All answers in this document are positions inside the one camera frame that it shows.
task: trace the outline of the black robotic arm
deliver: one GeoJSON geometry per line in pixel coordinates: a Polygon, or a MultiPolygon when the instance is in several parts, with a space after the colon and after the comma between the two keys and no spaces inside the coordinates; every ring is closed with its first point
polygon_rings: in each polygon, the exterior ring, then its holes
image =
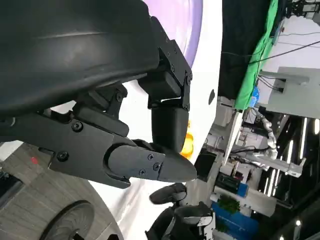
{"type": "Polygon", "coordinates": [[[6,5],[0,9],[0,18],[10,25],[0,23],[5,36],[0,40],[0,142],[36,145],[51,155],[50,169],[118,188],[130,186],[130,177],[165,182],[197,177],[179,154],[192,71],[145,3],[35,0],[25,5],[16,0],[6,5]],[[74,34],[83,19],[91,23],[90,34],[74,34]],[[29,31],[18,27],[20,21],[29,31]],[[122,83],[133,79],[149,95],[153,143],[128,139],[129,127],[119,120],[127,96],[122,83]],[[72,111],[50,110],[70,100],[76,102],[72,111]]]}

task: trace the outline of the black plastic cover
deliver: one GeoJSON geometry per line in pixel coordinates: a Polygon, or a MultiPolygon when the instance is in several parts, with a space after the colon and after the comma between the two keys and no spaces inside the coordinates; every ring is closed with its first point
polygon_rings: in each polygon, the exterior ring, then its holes
{"type": "Polygon", "coordinates": [[[141,0],[4,1],[0,32],[0,116],[62,104],[159,64],[141,0]]]}
{"type": "Polygon", "coordinates": [[[153,142],[180,153],[188,130],[189,112],[180,107],[159,107],[151,110],[151,119],[153,142]]]}

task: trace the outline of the yellow object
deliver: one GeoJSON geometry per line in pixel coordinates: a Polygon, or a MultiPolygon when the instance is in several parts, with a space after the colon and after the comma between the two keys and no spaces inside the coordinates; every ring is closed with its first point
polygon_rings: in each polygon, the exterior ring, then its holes
{"type": "Polygon", "coordinates": [[[194,136],[191,133],[190,121],[189,121],[188,129],[187,129],[185,140],[184,140],[184,145],[180,154],[184,156],[186,159],[190,159],[193,152],[194,152],[194,136]]]}

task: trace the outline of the cable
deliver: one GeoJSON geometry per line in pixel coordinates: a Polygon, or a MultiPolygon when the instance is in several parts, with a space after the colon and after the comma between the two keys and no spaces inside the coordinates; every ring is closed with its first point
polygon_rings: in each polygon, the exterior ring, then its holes
{"type": "Polygon", "coordinates": [[[245,147],[240,148],[238,150],[231,151],[231,153],[236,154],[236,153],[242,153],[242,152],[251,152],[254,150],[256,150],[256,147],[252,145],[252,146],[245,146],[245,147]]]}
{"type": "Polygon", "coordinates": [[[270,77],[270,76],[264,76],[264,75],[259,75],[260,77],[264,77],[266,79],[278,79],[276,77],[270,77]]]}
{"type": "Polygon", "coordinates": [[[320,40],[319,40],[319,41],[315,41],[315,42],[313,42],[313,43],[310,43],[310,44],[308,44],[308,45],[304,45],[304,46],[302,46],[302,47],[298,47],[298,48],[296,48],[296,49],[292,49],[292,50],[290,50],[290,51],[282,52],[282,53],[279,53],[279,54],[276,54],[276,55],[273,55],[273,56],[269,56],[269,57],[266,57],[266,58],[263,58],[263,59],[260,59],[260,60],[257,60],[257,61],[249,62],[248,65],[249,65],[249,64],[259,63],[259,62],[262,62],[262,61],[265,61],[265,60],[268,60],[268,59],[273,59],[273,58],[275,58],[275,57],[279,57],[279,56],[282,56],[282,55],[285,55],[285,54],[289,54],[289,53],[298,51],[298,50],[300,50],[300,49],[307,48],[307,47],[309,47],[309,46],[311,46],[311,45],[315,45],[315,44],[318,44],[318,43],[320,43],[320,40]]]}
{"type": "MultiPolygon", "coordinates": [[[[278,41],[277,44],[286,44],[286,45],[292,45],[292,46],[304,46],[303,44],[284,42],[284,41],[278,41]]],[[[320,46],[308,46],[308,48],[320,49],[320,46]]]]}
{"type": "Polygon", "coordinates": [[[266,85],[268,88],[270,88],[270,89],[272,89],[272,90],[279,91],[279,89],[278,89],[278,88],[274,88],[274,87],[272,87],[272,86],[268,85],[265,81],[263,81],[263,80],[261,80],[261,79],[260,79],[260,81],[261,81],[264,85],[266,85]]]}
{"type": "Polygon", "coordinates": [[[308,36],[313,34],[320,34],[320,31],[316,32],[309,32],[309,33],[290,33],[290,34],[280,34],[280,36],[291,36],[291,35],[297,35],[297,36],[308,36]]]}
{"type": "Polygon", "coordinates": [[[265,79],[258,77],[258,79],[264,84],[266,85],[268,88],[273,89],[273,90],[279,90],[278,87],[274,87],[271,85],[271,83],[267,82],[265,79]]]}
{"type": "Polygon", "coordinates": [[[237,53],[234,53],[234,52],[229,52],[229,51],[222,51],[221,54],[229,54],[229,55],[234,55],[234,56],[237,56],[237,57],[252,57],[254,55],[257,55],[259,53],[261,53],[262,51],[264,51],[265,48],[261,49],[260,51],[256,52],[256,53],[253,53],[253,54],[245,54],[245,55],[241,55],[241,54],[237,54],[237,53]]]}

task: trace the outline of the white panel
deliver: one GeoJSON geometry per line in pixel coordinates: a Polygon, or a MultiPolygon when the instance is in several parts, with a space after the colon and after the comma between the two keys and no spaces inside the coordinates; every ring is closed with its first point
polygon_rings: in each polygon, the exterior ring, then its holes
{"type": "Polygon", "coordinates": [[[287,81],[283,93],[272,91],[266,109],[307,118],[320,118],[320,69],[280,67],[278,72],[306,76],[310,81],[302,85],[287,81]]]}

